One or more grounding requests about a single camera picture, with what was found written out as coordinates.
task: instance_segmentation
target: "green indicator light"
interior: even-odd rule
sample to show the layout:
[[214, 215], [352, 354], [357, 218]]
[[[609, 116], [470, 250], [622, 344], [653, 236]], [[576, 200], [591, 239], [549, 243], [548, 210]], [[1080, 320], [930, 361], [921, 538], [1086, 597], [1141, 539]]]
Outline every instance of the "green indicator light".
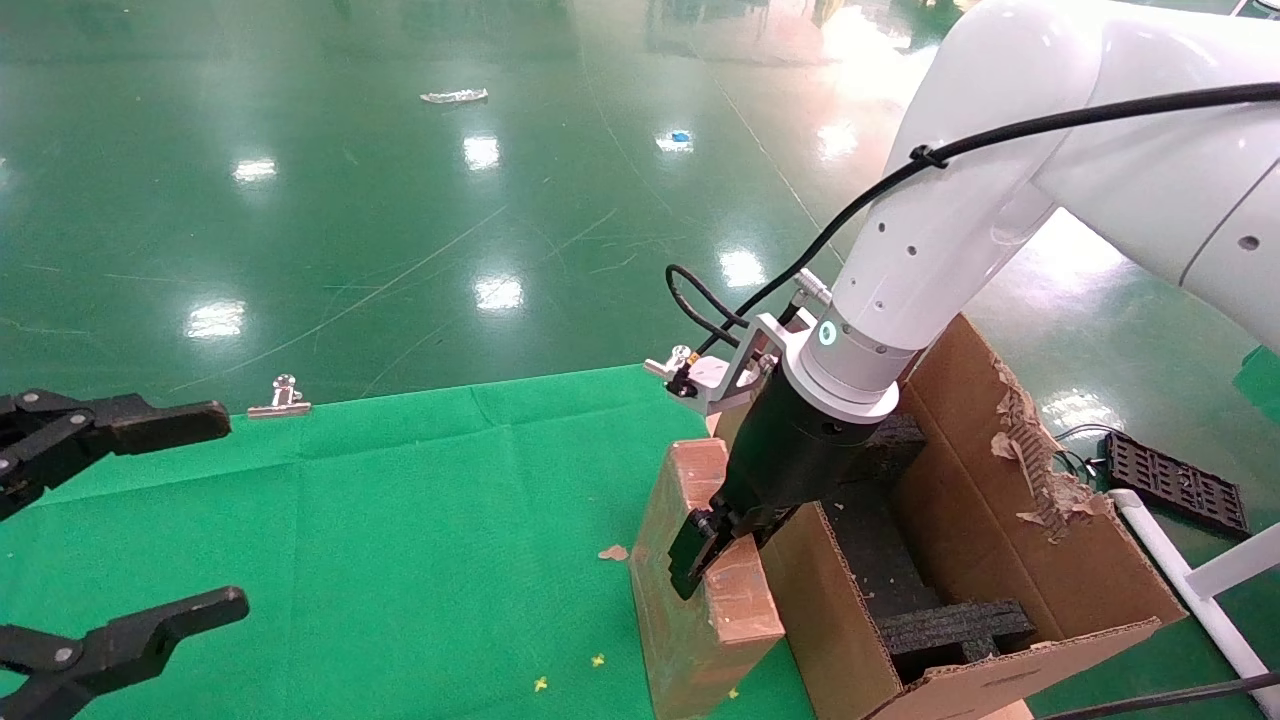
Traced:
[[836, 342], [836, 323], [827, 320], [818, 328], [818, 342], [823, 345]]

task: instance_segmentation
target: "black plastic tray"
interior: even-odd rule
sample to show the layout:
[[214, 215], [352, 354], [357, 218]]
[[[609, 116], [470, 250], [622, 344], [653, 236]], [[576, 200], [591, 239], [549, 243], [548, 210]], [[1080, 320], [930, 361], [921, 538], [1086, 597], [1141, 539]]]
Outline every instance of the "black plastic tray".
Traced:
[[1175, 460], [1133, 438], [1107, 433], [1098, 442], [1112, 488], [1128, 488], [1147, 505], [1176, 512], [1234, 539], [1248, 539], [1249, 521], [1240, 488], [1222, 478]]

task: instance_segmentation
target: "metal clip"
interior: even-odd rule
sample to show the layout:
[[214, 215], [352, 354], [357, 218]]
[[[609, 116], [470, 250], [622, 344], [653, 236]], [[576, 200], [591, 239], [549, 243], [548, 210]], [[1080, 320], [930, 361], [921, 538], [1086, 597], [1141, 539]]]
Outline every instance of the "metal clip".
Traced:
[[271, 404], [262, 405], [259, 407], [250, 407], [250, 418], [292, 418], [294, 415], [306, 415], [311, 411], [310, 402], [302, 402], [302, 393], [297, 391], [293, 386], [297, 384], [297, 379], [293, 375], [280, 375], [275, 378], [271, 387], [275, 392], [271, 393]]

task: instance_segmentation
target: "paper scrap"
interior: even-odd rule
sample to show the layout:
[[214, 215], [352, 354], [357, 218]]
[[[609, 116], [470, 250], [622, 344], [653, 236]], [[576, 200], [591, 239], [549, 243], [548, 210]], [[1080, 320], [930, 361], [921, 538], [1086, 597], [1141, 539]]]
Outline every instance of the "paper scrap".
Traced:
[[1018, 451], [1014, 450], [1014, 441], [1005, 433], [996, 433], [991, 438], [991, 454], [996, 457], [1018, 460]]
[[622, 547], [621, 544], [616, 544], [609, 550], [602, 550], [596, 555], [596, 557], [599, 557], [600, 560], [617, 560], [618, 562], [622, 562], [623, 560], [627, 559], [627, 548]]
[[454, 92], [428, 92], [426, 95], [419, 95], [419, 97], [436, 105], [449, 105], [453, 102], [484, 100], [489, 97], [489, 91], [481, 87], [479, 90], [457, 90]]

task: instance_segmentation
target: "torn cardboard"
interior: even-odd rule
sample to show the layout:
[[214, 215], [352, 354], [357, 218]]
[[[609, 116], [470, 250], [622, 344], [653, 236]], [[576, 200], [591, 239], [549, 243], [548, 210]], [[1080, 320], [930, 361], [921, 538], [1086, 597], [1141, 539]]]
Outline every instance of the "torn cardboard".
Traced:
[[1073, 521], [1111, 512], [1111, 501], [1105, 495], [1080, 484], [1075, 475], [1053, 469], [1053, 455], [1062, 446], [1044, 429], [1036, 402], [1009, 365], [995, 352], [991, 365], [1006, 388], [996, 404], [996, 415], [1005, 429], [992, 436], [991, 452], [1018, 462], [1036, 501], [1034, 511], [1018, 512], [1018, 518], [1041, 525], [1048, 542], [1056, 543], [1070, 532]]
[[1037, 632], [1020, 652], [904, 687], [810, 503], [762, 559], [819, 719], [977, 720], [1185, 615], [1110, 503], [1053, 473], [1059, 446], [1036, 405], [964, 316], [911, 374], [900, 411], [928, 437], [891, 496], [920, 574], [948, 603], [1015, 598]]

